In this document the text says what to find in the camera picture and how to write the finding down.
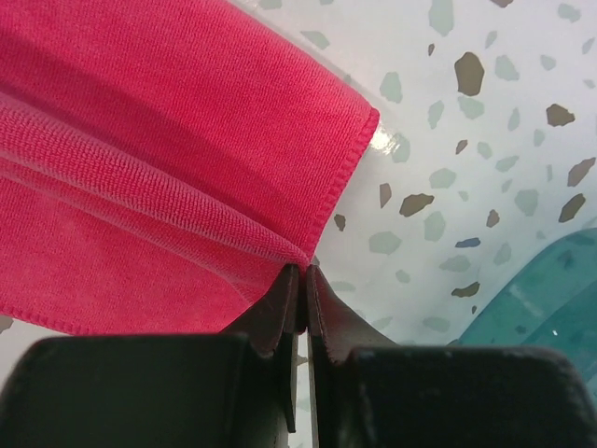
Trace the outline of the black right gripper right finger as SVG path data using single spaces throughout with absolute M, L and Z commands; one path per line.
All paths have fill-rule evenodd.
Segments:
M 596 411 L 558 352 L 394 343 L 305 277 L 316 447 L 592 447 Z

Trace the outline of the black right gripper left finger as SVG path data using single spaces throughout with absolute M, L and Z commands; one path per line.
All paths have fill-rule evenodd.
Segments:
M 5 447 L 285 447 L 299 270 L 213 334 L 54 337 L 1 393 Z

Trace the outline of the pink towel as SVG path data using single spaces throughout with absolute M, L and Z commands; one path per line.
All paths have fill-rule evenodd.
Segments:
M 379 112 L 228 1 L 1 5 L 1 312 L 223 329 L 307 267 Z

